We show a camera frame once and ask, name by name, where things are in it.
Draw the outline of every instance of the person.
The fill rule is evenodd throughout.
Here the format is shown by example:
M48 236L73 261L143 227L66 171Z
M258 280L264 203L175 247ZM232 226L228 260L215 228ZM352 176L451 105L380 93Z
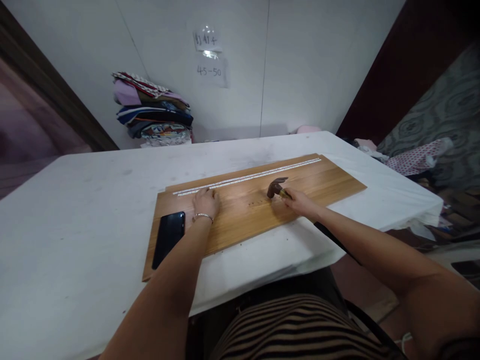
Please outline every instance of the person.
M285 206L323 224L396 294L422 359L479 358L480 295L470 283L394 237L319 206L300 191L285 190L292 197L283 199ZM196 216L159 265L101 359L185 357L189 312L220 199L204 188L193 203L196 214L208 216ZM398 348L371 339L348 317L334 282L331 273L315 271L250 291L236 306L240 312L211 317L209 328L220 333L213 336L214 346L205 356L403 358ZM230 324L222 324L222 319L230 318Z

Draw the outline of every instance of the dark wooden frame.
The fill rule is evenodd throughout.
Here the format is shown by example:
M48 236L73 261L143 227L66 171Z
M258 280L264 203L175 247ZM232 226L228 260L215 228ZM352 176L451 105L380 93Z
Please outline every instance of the dark wooden frame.
M336 135L379 144L477 38L475 3L407 0Z
M119 149L2 2L0 2L0 57L93 151Z

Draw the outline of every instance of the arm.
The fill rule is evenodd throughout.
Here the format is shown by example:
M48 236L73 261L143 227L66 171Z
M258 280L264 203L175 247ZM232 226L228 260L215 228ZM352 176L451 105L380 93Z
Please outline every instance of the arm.
M415 343L433 358L447 341L480 336L480 293L396 238L321 207L303 192L285 189L284 203L297 214L320 222L398 297Z
M212 218L218 194L201 189L195 213ZM212 221L199 216L158 266L101 355L107 359L183 359L190 308Z

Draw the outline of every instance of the bracelet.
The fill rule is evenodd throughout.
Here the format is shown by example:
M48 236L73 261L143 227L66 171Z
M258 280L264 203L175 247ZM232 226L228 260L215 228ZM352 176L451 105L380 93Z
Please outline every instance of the bracelet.
M214 218L211 217L210 215L198 213L198 214L195 214L194 218L197 217L197 216L204 216L204 217L206 217L206 218L209 218L209 219L211 220L211 223L212 223L212 224L214 223Z

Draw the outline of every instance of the hand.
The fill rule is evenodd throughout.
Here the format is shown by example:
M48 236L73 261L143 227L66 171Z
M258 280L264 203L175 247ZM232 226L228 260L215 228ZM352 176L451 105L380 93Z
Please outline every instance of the hand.
M193 198L195 214L207 214L212 219L217 216L220 209L220 196L215 190L208 187L200 189Z
M283 197L282 201L296 214L310 220L315 220L318 217L318 212L321 207L314 203L307 195L290 187L286 187L284 190L291 196L292 200Z

